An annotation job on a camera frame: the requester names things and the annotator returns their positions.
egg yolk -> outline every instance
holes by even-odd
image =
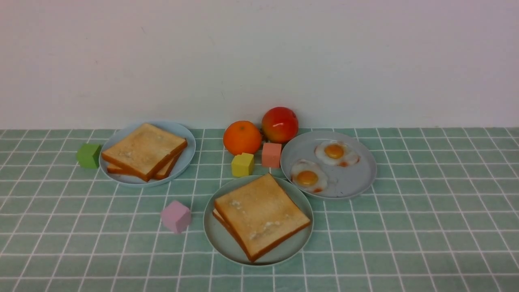
[[[310,170],[303,170],[300,173],[297,174],[297,177],[295,178],[297,182],[301,185],[308,186],[308,185],[314,185],[319,180],[319,177],[317,174]]]
[[[330,144],[324,148],[324,152],[330,158],[341,158],[344,156],[344,148],[339,144]]]

green block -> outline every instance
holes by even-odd
[[[76,153],[77,162],[83,168],[98,168],[101,145],[84,143]]]

white wall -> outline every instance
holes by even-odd
[[[3,0],[0,128],[519,125],[517,0]]]

plate rim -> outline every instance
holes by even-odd
[[[273,267],[273,266],[276,266],[278,264],[281,264],[281,263],[284,263],[284,262],[287,262],[289,260],[291,260],[292,258],[295,257],[295,255],[297,255],[298,252],[300,252],[301,250],[303,250],[305,248],[305,246],[308,244],[308,242],[310,241],[310,238],[312,237],[313,235],[313,229],[314,229],[314,225],[315,225],[315,217],[314,217],[314,214],[313,214],[313,208],[312,208],[312,204],[310,203],[310,201],[308,200],[307,196],[304,195],[303,192],[301,192],[300,189],[296,188],[294,185],[292,185],[291,183],[287,184],[287,186],[290,186],[291,188],[294,188],[295,191],[297,191],[297,193],[301,196],[301,198],[304,198],[304,202],[305,204],[308,205],[308,207],[310,208],[310,214],[311,214],[311,219],[310,219],[310,233],[308,235],[308,237],[306,238],[304,244],[301,246],[300,249],[298,249],[296,252],[294,252],[292,255],[290,255],[289,257],[283,259],[283,260],[280,260],[280,261],[277,261],[277,262],[272,262],[272,263],[267,263],[267,264],[254,264],[254,263],[242,263],[242,262],[239,262],[239,261],[235,261],[229,257],[227,257],[225,254],[223,254],[221,251],[219,251],[215,246],[214,244],[212,243],[212,241],[209,239],[209,236],[207,234],[207,229],[208,227],[206,226],[206,216],[211,216],[212,215],[212,211],[210,211],[208,213],[208,208],[210,207],[210,204],[211,202],[213,202],[217,197],[216,197],[216,193],[221,189],[223,188],[225,185],[229,184],[229,183],[232,183],[234,181],[237,181],[237,180],[241,180],[241,179],[244,179],[244,178],[251,178],[253,177],[254,179],[252,179],[251,181],[255,180],[255,179],[258,179],[260,177],[262,177],[264,175],[249,175],[249,176],[245,176],[245,177],[239,177],[239,178],[235,178],[231,181],[228,181],[226,182],[225,184],[223,184],[221,187],[218,188],[218,190],[216,190],[214,192],[214,194],[211,195],[211,197],[209,198],[207,204],[206,204],[206,207],[204,208],[203,210],[203,217],[202,217],[202,224],[203,224],[203,233],[207,239],[207,241],[209,242],[209,244],[211,244],[211,246],[214,248],[214,250],[219,253],[223,258],[225,258],[226,260],[234,263],[234,264],[237,264],[237,265],[240,265],[240,266],[244,266],[244,267],[252,267],[252,268],[264,268],[264,267]],[[275,176],[272,176],[277,183],[279,183],[279,181],[284,181],[284,182],[288,182],[287,180],[283,179],[283,178],[279,178],[279,177],[275,177]]]
[[[101,162],[106,162],[103,157],[101,156],[101,153],[103,152],[103,150],[106,150],[105,149],[105,145],[110,142],[114,135],[118,132],[118,131],[122,131],[122,130],[125,130],[125,129],[128,129],[128,128],[132,128],[132,127],[139,127],[140,125],[144,124],[144,123],[149,123],[149,124],[152,124],[152,125],[156,125],[158,123],[168,123],[168,124],[171,124],[171,125],[176,125],[178,127],[183,127],[185,128],[188,132],[189,132],[189,138],[193,140],[193,147],[195,148],[195,150],[193,151],[193,154],[191,155],[191,157],[189,158],[189,161],[187,162],[187,164],[182,168],[181,171],[179,171],[176,175],[172,176],[171,174],[166,177],[166,178],[163,178],[161,180],[155,180],[155,181],[152,181],[152,182],[145,182],[145,183],[129,183],[129,182],[123,182],[123,181],[120,181],[120,180],[117,180],[113,177],[110,176],[110,174],[108,173],[108,171],[106,171],[106,169],[102,166],[102,163]],[[173,179],[175,179],[176,177],[178,177],[179,175],[181,175],[188,167],[189,165],[191,165],[191,162],[193,161],[193,157],[195,157],[195,153],[196,153],[196,139],[195,139],[195,135],[193,135],[193,132],[191,132],[191,130],[189,130],[186,126],[178,123],[178,122],[175,122],[175,121],[171,121],[171,120],[145,120],[145,121],[140,121],[140,122],[134,122],[134,123],[131,123],[129,125],[127,125],[126,127],[122,128],[122,129],[119,129],[119,130],[116,130],[111,136],[110,138],[108,138],[108,140],[106,142],[103,143],[103,145],[101,146],[101,152],[99,153],[99,158],[98,158],[98,161],[99,161],[99,168],[101,169],[101,171],[105,174],[105,176],[107,176],[109,179],[117,182],[118,184],[120,185],[123,185],[125,187],[129,187],[129,188],[150,188],[150,187],[156,187],[158,185],[161,185],[161,184],[164,184],[164,183],[167,183]]]
[[[290,184],[293,184],[298,190],[300,190],[303,194],[305,194],[306,196],[311,196],[313,198],[316,198],[316,199],[319,199],[319,200],[324,200],[324,201],[342,201],[342,200],[351,200],[355,197],[358,197],[360,195],[362,195],[364,192],[366,192],[372,185],[373,183],[375,182],[376,178],[377,178],[377,162],[375,160],[375,157],[373,156],[373,153],[371,153],[371,150],[369,150],[364,144],[362,144],[358,139],[354,138],[354,137],[351,137],[351,136],[348,136],[346,134],[343,134],[343,133],[340,133],[340,132],[335,132],[335,131],[323,131],[323,130],[317,130],[317,131],[310,131],[310,132],[306,132],[306,133],[302,133],[300,135],[297,135],[296,137],[294,137],[294,139],[298,138],[298,137],[301,137],[301,136],[304,136],[304,135],[310,135],[311,133],[336,133],[338,135],[341,135],[341,136],[344,136],[344,137],[347,137],[347,138],[350,138],[350,139],[354,139],[356,140],[360,146],[364,147],[366,152],[369,153],[370,155],[370,158],[373,160],[373,162],[375,163],[375,168],[373,170],[373,178],[371,179],[370,183],[367,185],[366,188],[364,188],[362,191],[359,191],[353,195],[349,195],[349,196],[344,196],[344,197],[325,197],[325,196],[319,196],[319,195],[316,195],[316,194],[312,194],[310,192],[307,192],[305,190],[302,190],[298,185],[294,184],[292,181],[290,181],[290,174],[285,170],[283,169],[283,164],[280,164],[280,168],[281,168],[281,171],[283,172],[283,175],[285,175],[286,177],[286,180],[290,183]],[[281,151],[281,157],[280,157],[280,160],[282,160],[283,158],[283,152],[285,151],[286,147],[292,142],[294,141],[294,139],[290,140],[289,142],[287,142],[284,147],[283,147],[283,150]]]

egg white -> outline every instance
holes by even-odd
[[[328,145],[332,145],[332,144],[338,144],[343,148],[344,155],[342,157],[331,158],[325,153],[324,149],[326,149],[326,147]],[[340,141],[332,141],[332,140],[323,141],[321,144],[317,145],[314,153],[315,153],[317,159],[319,159],[326,165],[349,166],[349,165],[356,164],[360,160],[359,155],[354,150],[350,149],[346,144],[344,144],[343,142],[340,142]]]
[[[318,180],[315,184],[305,186],[301,185],[297,182],[296,177],[297,175],[302,171],[312,171],[314,172]],[[292,182],[294,182],[298,187],[301,189],[310,192],[310,193],[316,193],[316,190],[324,191],[328,187],[328,176],[321,170],[319,165],[317,163],[314,163],[312,161],[300,159],[298,160],[291,168],[290,170],[290,176],[292,178]]]

